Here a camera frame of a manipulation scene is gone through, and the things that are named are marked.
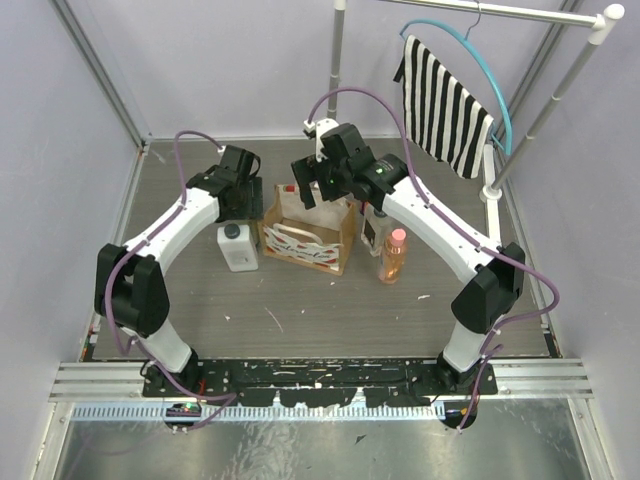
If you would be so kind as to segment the pink cap lotion bottle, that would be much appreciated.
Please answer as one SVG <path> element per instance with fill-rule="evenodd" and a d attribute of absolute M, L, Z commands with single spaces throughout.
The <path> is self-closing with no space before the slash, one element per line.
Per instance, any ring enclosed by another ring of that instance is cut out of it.
<path fill-rule="evenodd" d="M 393 229 L 386 237 L 381 249 L 378 278 L 385 284 L 395 283 L 404 266 L 408 251 L 407 232 L 403 228 Z"/>

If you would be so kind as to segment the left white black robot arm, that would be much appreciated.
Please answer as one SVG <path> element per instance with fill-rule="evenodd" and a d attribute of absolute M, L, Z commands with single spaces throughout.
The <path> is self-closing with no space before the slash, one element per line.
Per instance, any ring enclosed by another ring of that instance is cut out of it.
<path fill-rule="evenodd" d="M 97 256 L 94 310 L 114 334 L 124 332 L 150 355 L 178 396 L 196 392 L 202 373 L 197 353 L 169 320 L 165 274 L 208 226 L 256 220 L 262 213 L 259 156 L 231 145 L 220 152 L 220 162 L 187 181 L 151 226 L 122 246 L 106 244 Z"/>

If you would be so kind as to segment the clear bottle grey cap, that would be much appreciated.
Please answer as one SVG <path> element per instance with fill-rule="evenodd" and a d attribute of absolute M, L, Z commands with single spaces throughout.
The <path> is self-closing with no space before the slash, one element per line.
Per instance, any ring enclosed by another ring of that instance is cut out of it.
<path fill-rule="evenodd" d="M 370 255 L 378 257 L 386 236 L 392 230 L 393 219 L 368 202 L 364 204 L 363 215 L 361 240 L 368 248 Z"/>

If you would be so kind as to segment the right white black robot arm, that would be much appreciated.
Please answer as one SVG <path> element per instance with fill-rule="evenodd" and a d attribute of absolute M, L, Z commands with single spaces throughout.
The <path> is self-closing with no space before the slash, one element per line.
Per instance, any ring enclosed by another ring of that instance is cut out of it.
<path fill-rule="evenodd" d="M 305 208 L 316 205 L 314 187 L 325 201 L 351 195 L 367 202 L 409 228 L 461 281 L 451 303 L 456 323 L 436 372 L 444 390 L 462 393 L 478 374 L 489 332 L 521 296 L 524 274 L 515 265 L 525 259 L 522 248 L 501 246 L 438 199 L 422 199 L 427 189 L 410 177 L 407 164 L 393 154 L 375 156 L 354 125 L 307 121 L 304 133 L 314 140 L 315 151 L 291 167 Z"/>

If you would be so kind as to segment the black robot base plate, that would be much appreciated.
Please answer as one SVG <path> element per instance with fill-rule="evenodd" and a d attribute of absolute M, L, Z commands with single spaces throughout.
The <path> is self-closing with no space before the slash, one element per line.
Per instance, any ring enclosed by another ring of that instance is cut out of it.
<path fill-rule="evenodd" d="M 423 358 L 208 359 L 173 376 L 188 391 L 217 405 L 293 408 L 345 407 L 358 394 L 376 408 L 427 406 L 433 397 L 498 393 L 493 368 L 474 366 L 457 377 L 440 361 Z"/>

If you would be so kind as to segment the white bottle grey cap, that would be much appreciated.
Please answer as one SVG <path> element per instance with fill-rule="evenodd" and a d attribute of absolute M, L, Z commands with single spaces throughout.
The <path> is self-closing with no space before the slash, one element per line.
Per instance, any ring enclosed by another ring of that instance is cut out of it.
<path fill-rule="evenodd" d="M 259 268 L 256 244 L 247 224 L 227 223 L 219 227 L 217 242 L 231 272 L 248 272 Z"/>

